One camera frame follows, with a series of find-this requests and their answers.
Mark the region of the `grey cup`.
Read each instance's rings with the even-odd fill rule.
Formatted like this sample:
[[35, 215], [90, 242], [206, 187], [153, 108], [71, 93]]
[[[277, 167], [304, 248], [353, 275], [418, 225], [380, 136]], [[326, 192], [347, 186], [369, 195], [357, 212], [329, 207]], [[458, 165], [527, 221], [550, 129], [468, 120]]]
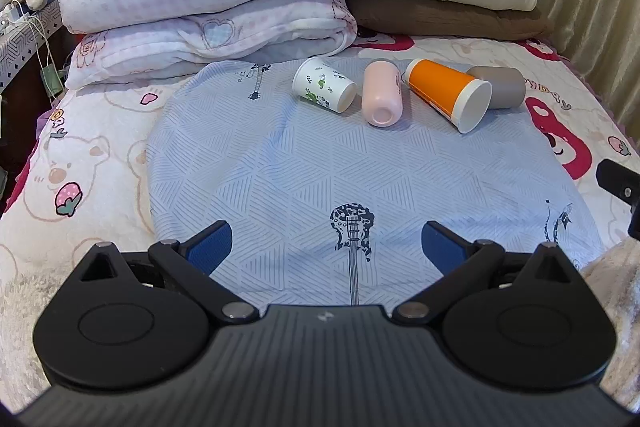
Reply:
[[523, 103], [526, 93], [525, 79], [517, 69], [473, 66], [468, 70], [468, 74], [491, 84], [490, 109], [514, 109]]

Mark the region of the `orange and white cup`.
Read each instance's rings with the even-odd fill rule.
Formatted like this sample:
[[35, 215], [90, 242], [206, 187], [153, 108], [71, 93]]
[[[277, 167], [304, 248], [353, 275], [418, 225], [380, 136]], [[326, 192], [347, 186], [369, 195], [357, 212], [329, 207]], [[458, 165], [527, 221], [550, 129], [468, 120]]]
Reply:
[[405, 80], [414, 94], [462, 134], [480, 124], [491, 102], [492, 86], [487, 80], [426, 58], [417, 58], [407, 66]]

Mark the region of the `pink plastic cup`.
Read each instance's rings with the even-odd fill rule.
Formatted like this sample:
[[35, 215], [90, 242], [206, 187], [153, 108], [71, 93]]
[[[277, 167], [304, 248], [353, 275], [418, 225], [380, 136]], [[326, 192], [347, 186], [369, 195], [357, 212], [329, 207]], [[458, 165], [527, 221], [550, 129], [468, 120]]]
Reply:
[[404, 104], [398, 67], [387, 61], [374, 61], [363, 72], [361, 109], [364, 119], [374, 127], [393, 126], [400, 119]]

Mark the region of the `white floral paper cup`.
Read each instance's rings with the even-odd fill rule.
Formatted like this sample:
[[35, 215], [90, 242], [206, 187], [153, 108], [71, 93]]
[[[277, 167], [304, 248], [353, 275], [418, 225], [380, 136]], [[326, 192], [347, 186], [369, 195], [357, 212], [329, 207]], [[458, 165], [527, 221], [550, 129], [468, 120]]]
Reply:
[[326, 61], [311, 57], [296, 70], [292, 91], [299, 98], [341, 114], [355, 100], [357, 85]]

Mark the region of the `bear print bed sheet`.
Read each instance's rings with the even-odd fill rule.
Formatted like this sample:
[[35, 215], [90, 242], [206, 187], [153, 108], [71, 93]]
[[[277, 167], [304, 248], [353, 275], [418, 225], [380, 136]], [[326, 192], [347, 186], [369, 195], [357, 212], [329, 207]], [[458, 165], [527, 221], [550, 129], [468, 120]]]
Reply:
[[[639, 157], [562, 57], [537, 40], [375, 35], [347, 50], [360, 65], [416, 58], [467, 70], [517, 69], [525, 108], [596, 221], [604, 251], [582, 268], [615, 324], [618, 347], [605, 389], [639, 405], [639, 245], [627, 235], [628, 207], [598, 187], [596, 168]], [[44, 122], [20, 191], [1, 219], [1, 399], [21, 410], [47, 388], [32, 347], [38, 315], [95, 243], [143, 251], [155, 242], [146, 143], [181, 78], [97, 83], [68, 92]]]

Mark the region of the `blue guitar print blanket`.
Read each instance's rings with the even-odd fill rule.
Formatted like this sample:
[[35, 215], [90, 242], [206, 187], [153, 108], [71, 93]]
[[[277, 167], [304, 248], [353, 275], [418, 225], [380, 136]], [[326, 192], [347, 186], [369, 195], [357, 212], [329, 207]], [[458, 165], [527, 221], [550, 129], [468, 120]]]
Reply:
[[373, 127], [299, 98], [294, 62], [267, 72], [205, 67], [166, 103], [146, 143], [159, 239], [224, 220], [231, 251], [214, 279], [265, 307], [379, 303], [393, 308], [442, 276], [421, 232], [529, 253], [558, 243], [576, 268], [603, 254], [591, 212], [525, 108], [460, 133], [411, 92]]

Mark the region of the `beige curtain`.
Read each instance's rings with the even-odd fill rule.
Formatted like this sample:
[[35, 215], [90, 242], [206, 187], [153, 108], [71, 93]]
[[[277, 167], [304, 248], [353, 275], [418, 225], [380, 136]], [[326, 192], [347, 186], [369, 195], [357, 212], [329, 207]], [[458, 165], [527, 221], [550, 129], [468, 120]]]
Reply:
[[539, 0], [551, 41], [639, 140], [639, 0]]

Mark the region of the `brown folded blanket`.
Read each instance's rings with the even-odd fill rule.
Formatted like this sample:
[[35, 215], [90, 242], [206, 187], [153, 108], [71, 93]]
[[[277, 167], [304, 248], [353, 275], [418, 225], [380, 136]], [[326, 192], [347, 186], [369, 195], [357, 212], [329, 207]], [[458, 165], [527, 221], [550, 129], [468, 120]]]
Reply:
[[553, 26], [539, 10], [491, 11], [438, 0], [346, 0], [359, 26], [383, 34], [518, 41], [546, 38]]

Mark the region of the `patterned side table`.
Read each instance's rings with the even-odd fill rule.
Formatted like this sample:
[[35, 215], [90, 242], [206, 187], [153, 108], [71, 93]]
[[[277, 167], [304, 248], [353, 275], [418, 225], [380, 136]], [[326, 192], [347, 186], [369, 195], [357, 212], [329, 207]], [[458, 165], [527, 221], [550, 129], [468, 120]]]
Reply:
[[32, 57], [43, 66], [54, 65], [52, 39], [62, 28], [58, 0], [35, 14], [24, 13], [1, 36], [1, 91], [6, 90]]

